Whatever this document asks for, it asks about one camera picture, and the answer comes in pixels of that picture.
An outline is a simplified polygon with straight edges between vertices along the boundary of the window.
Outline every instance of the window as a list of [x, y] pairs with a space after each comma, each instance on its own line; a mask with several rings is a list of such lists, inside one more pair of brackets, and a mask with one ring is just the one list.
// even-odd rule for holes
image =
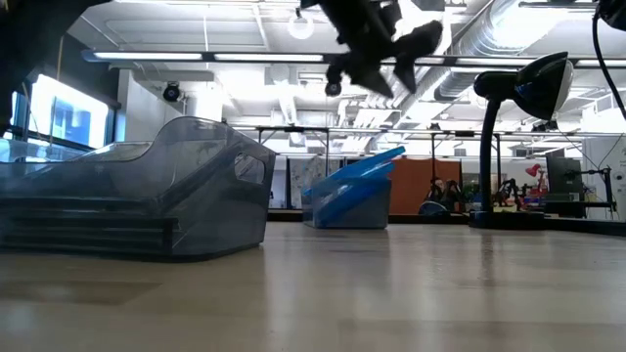
[[32, 85], [28, 129], [101, 148], [105, 144], [108, 114], [106, 104], [40, 74]]
[[16, 124], [16, 106], [18, 104], [18, 93], [13, 92], [13, 95], [11, 96], [11, 101], [12, 104], [11, 106], [13, 107], [13, 112], [11, 113], [11, 123], [12, 125]]

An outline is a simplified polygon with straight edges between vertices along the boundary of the black lamp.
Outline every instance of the black lamp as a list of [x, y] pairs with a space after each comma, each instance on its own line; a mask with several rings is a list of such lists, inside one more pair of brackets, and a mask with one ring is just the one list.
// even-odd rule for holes
[[513, 100], [528, 114], [550, 120], [567, 99], [573, 79], [573, 64], [567, 53], [539, 58], [518, 72], [487, 71], [475, 80], [473, 89], [487, 99], [487, 112], [480, 137], [481, 209], [472, 215], [470, 224], [480, 228], [536, 228], [543, 219], [539, 213], [494, 213], [491, 201], [491, 139], [500, 105]]

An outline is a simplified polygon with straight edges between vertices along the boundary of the cable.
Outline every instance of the cable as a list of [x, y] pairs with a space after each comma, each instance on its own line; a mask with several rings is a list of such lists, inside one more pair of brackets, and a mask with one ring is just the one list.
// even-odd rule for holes
[[600, 63], [600, 69], [603, 71], [604, 78], [606, 78], [606, 82], [608, 83], [608, 87], [610, 87], [611, 92], [615, 98], [615, 102], [619, 106], [620, 111], [622, 112], [622, 116], [626, 119], [626, 109], [624, 109], [624, 102], [622, 102], [622, 98], [619, 96], [619, 91], [613, 82], [613, 79], [610, 77], [610, 73], [608, 72], [608, 68], [606, 67], [606, 63], [604, 62], [603, 52], [600, 48], [600, 39], [598, 36], [598, 22], [600, 21], [600, 6], [594, 13], [594, 19], [592, 21], [592, 36], [594, 39], [594, 50], [596, 51], [596, 56], [598, 57], [598, 62]]
[[563, 131], [560, 130], [560, 128], [557, 128], [558, 132], [565, 137], [565, 139], [567, 140], [567, 142], [571, 143], [571, 145], [578, 150], [578, 152], [580, 152], [584, 158], [586, 158], [589, 162], [591, 162], [592, 165], [594, 165], [594, 167], [600, 171], [600, 168], [594, 163], [593, 160], [591, 160], [586, 154], [583, 153], [583, 150], [581, 150], [580, 148], [578, 148], [578, 146], [576, 146], [576, 144], [574, 142], [572, 142], [565, 133], [563, 133]]
[[[26, 84], [24, 82], [22, 82], [22, 89], [23, 89], [23, 94], [26, 97], [26, 104], [27, 104], [27, 107], [28, 107], [28, 114], [32, 118], [32, 122], [34, 122], [34, 124], [35, 124], [35, 133], [37, 133], [37, 138], [40, 139], [40, 140], [43, 140], [41, 138], [41, 134], [39, 134], [39, 127], [37, 126], [37, 118], [35, 118], [34, 113], [32, 113], [32, 110], [30, 109], [30, 107], [31, 107], [30, 96], [28, 95], [28, 90], [26, 89]], [[28, 126], [26, 126], [26, 128], [23, 131], [24, 135], [26, 135], [28, 133], [27, 131], [28, 131]]]
[[[59, 40], [59, 56], [57, 57], [57, 82], [61, 83], [61, 62], [63, 61], [63, 47], [64, 47], [64, 39], [66, 37], [64, 35], [61, 36], [61, 39]], [[54, 141], [54, 126], [55, 126], [55, 121], [57, 120], [57, 95], [55, 95], [54, 99], [52, 100], [52, 121], [50, 123], [50, 141], [48, 141], [48, 143], [50, 143], [50, 148], [52, 148], [52, 144]]]

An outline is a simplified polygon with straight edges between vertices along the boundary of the wooden floor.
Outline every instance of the wooden floor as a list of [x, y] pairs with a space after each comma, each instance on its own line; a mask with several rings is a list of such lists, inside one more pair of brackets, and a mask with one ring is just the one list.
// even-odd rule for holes
[[194, 264], [0, 255], [0, 351], [626, 351], [626, 240], [268, 224]]

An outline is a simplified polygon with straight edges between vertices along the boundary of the fluorescent light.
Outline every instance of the fluorescent light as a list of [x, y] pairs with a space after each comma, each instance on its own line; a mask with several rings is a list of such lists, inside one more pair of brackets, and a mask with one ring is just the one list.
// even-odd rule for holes
[[526, 66], [533, 62], [533, 59], [516, 58], [460, 58], [455, 65], [458, 66]]
[[313, 154], [313, 153], [278, 153], [278, 155], [295, 156], [295, 157], [321, 156], [321, 154]]
[[[604, 60], [607, 67], [626, 67], [626, 60]], [[581, 60], [576, 63], [576, 67], [600, 68], [598, 60]]]
[[414, 133], [414, 134], [433, 134], [436, 131], [429, 130], [388, 130], [389, 133]]
[[425, 57], [425, 58], [419, 58], [417, 60], [415, 60], [416, 64], [422, 64], [422, 65], [441, 65], [443, 64], [443, 58], [431, 58], [431, 57]]
[[[251, 0], [228, 0], [236, 5], [254, 5], [258, 1]], [[114, 0], [122, 4], [163, 4], [163, 5], [224, 5], [225, 1], [215, 0]]]
[[300, 72], [298, 79], [326, 81], [326, 74], [323, 72]]
[[[450, 70], [455, 73], [482, 73], [489, 68], [486, 67], [451, 67]], [[500, 68], [500, 71], [515, 72], [515, 68]]]
[[[443, 60], [444, 58], [424, 57], [424, 58], [419, 58], [415, 60], [415, 64], [420, 65], [420, 66], [428, 66], [428, 65], [439, 66], [443, 64]], [[395, 65], [395, 58], [384, 59], [380, 61], [380, 63], [382, 65]]]
[[322, 63], [322, 55], [311, 54], [215, 54], [217, 61]]
[[137, 60], [137, 61], [201, 61], [200, 53], [132, 53], [132, 52], [98, 52], [94, 56], [103, 60]]
[[382, 130], [379, 128], [331, 128], [329, 132], [378, 133], [382, 132]]

